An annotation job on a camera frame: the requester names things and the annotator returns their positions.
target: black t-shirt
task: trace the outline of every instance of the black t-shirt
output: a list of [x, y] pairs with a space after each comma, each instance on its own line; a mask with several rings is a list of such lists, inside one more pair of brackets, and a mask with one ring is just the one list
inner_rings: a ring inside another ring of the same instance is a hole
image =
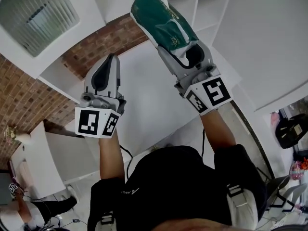
[[118, 231], [150, 231], [164, 221], [181, 218], [231, 225], [226, 197], [226, 186], [231, 183], [254, 194], [261, 218], [265, 184], [243, 146], [217, 150], [215, 169], [204, 165], [192, 147], [159, 149], [137, 164], [126, 184], [115, 178], [92, 186], [88, 230], [94, 230], [110, 211]]

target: pants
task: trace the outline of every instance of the pants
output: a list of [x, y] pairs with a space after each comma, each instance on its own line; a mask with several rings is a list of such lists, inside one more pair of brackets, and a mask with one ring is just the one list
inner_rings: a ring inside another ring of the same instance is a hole
[[39, 201], [32, 203], [38, 208], [44, 218], [45, 224], [47, 224], [50, 218], [65, 213], [73, 208], [77, 204], [77, 201], [74, 197], [70, 197], [63, 201]]

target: white wall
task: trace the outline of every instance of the white wall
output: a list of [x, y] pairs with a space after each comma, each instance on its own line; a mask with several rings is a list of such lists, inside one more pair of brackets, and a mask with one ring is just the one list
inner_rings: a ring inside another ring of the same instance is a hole
[[229, 1], [213, 47], [243, 78], [255, 110], [284, 97], [271, 107], [281, 108], [308, 94], [292, 95], [308, 81], [307, 28], [308, 0]]

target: person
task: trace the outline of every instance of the person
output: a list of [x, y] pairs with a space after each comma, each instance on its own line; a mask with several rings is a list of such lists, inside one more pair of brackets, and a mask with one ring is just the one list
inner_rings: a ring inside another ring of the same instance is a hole
[[63, 201], [37, 201], [29, 202], [23, 199], [21, 188], [15, 191], [16, 201], [2, 207], [0, 211], [0, 224], [8, 231], [36, 231], [48, 225], [50, 219], [56, 215], [72, 209], [79, 198], [72, 186], [67, 186], [70, 197]]
[[201, 120], [215, 169], [192, 147], [167, 147], [141, 159], [125, 183], [117, 132], [99, 139], [101, 180], [91, 188], [88, 231], [110, 214], [117, 231], [255, 229], [266, 207], [265, 184], [219, 112]]

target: tiled floor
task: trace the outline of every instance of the tiled floor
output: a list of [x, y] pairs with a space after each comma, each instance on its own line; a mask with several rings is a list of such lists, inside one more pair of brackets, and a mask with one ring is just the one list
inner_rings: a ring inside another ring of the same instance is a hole
[[[239, 120], [239, 117], [235, 113], [231, 104], [225, 104], [221, 108], [219, 108], [219, 112], [222, 115], [223, 119], [230, 127], [231, 131], [234, 133], [236, 142], [242, 144], [253, 163], [258, 166], [261, 170], [263, 170], [266, 174], [269, 175], [265, 162], [261, 156], [261, 153], [255, 144], [252, 136], [248, 133], [247, 128], [244, 124]], [[166, 144], [171, 143], [173, 145], [188, 145], [195, 148], [200, 154], [202, 152], [202, 132], [203, 127], [199, 117], [195, 118], [185, 126], [178, 129], [175, 133], [170, 135], [169, 137], [163, 139], [156, 146], [164, 147]], [[146, 154], [150, 152], [151, 149], [143, 152], [142, 154], [134, 157], [130, 168], [129, 175], [133, 172], [138, 161], [144, 157]], [[205, 152], [203, 162], [214, 168], [214, 153], [207, 141], [205, 140]], [[70, 223], [72, 219], [80, 219], [84, 222], [87, 222], [90, 212], [90, 188], [93, 184], [95, 184], [99, 180], [99, 172], [93, 174], [90, 177], [82, 179], [78, 182], [73, 183], [73, 187], [76, 189], [78, 195], [80, 196], [80, 203], [76, 205], [73, 212], [62, 214], [62, 223], [63, 225]], [[55, 196], [57, 199], [60, 199], [63, 193], [57, 193]], [[85, 231], [86, 227], [83, 223], [73, 223], [67, 226], [68, 229], [74, 231]]]

